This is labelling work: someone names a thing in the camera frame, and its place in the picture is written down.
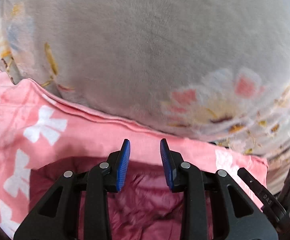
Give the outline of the maroon quilted puffer jacket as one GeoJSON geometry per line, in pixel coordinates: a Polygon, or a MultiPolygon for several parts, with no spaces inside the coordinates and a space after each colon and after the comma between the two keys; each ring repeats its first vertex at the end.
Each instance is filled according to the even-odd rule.
{"type": "MultiPolygon", "coordinates": [[[[102,161],[104,158],[69,157],[31,170],[29,208],[65,171],[83,173],[102,161]]],[[[170,192],[163,167],[131,161],[123,189],[109,193],[107,200],[113,239],[180,238],[183,195],[170,192]]]]}

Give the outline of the pink blanket with white bows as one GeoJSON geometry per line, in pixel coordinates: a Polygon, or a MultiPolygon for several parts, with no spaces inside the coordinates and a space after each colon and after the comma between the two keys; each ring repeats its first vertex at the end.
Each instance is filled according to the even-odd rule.
{"type": "Polygon", "coordinates": [[[53,96],[32,79],[13,84],[0,71],[0,227],[13,237],[28,214],[31,170],[69,157],[106,158],[131,144],[130,162],[162,166],[160,141],[185,161],[216,172],[223,169],[257,206],[261,202],[238,177],[246,168],[266,183],[267,162],[209,143],[165,135],[133,121],[89,110],[53,96]]]}

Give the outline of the grey floral plush blanket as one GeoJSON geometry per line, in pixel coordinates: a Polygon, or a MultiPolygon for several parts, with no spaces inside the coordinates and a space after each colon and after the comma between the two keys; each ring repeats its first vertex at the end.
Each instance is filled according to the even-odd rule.
{"type": "Polygon", "coordinates": [[[290,0],[0,0],[0,69],[290,168],[290,0]]]}

